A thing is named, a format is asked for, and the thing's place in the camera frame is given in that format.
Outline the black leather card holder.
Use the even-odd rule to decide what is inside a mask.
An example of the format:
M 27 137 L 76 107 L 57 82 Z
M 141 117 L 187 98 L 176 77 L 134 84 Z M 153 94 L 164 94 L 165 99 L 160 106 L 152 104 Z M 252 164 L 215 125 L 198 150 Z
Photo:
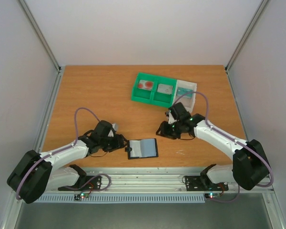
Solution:
M 126 145 L 125 152 L 129 160 L 159 156 L 156 138 L 130 140 Z

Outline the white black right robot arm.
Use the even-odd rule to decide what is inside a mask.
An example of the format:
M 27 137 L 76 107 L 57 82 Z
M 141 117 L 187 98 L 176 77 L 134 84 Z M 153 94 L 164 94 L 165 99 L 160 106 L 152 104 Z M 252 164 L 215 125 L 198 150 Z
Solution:
M 171 106 L 156 135 L 169 139 L 181 139 L 182 134 L 201 139 L 214 146 L 232 163 L 220 166 L 212 164 L 200 173 L 200 182 L 205 189 L 219 183 L 236 182 L 245 190 L 259 186 L 270 175 L 270 164 L 261 143 L 255 139 L 246 141 L 217 128 L 201 114 L 191 115 L 182 103 Z

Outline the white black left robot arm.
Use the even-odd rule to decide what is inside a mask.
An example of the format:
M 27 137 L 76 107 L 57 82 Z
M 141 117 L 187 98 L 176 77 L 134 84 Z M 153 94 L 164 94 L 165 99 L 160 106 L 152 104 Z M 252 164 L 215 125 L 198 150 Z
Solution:
M 127 139 L 116 132 L 116 124 L 101 120 L 96 127 L 58 149 L 24 154 L 7 179 L 17 200 L 27 204 L 52 189 L 83 191 L 92 189 L 90 179 L 73 161 L 89 157 L 99 150 L 105 153 L 125 148 Z

